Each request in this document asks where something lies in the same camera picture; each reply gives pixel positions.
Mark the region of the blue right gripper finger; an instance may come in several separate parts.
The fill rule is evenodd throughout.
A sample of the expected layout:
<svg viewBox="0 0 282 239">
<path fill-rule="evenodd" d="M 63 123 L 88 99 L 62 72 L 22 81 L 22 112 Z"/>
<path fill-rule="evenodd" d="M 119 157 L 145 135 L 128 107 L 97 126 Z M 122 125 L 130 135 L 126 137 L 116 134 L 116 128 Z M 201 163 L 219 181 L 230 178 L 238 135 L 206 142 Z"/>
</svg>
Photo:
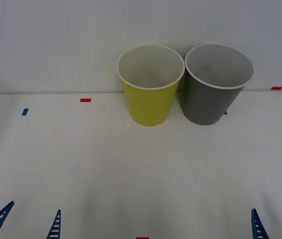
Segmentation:
<svg viewBox="0 0 282 239">
<path fill-rule="evenodd" d="M 269 236 L 265 231 L 256 209 L 251 211 L 251 224 L 253 239 L 269 239 Z"/>
</svg>

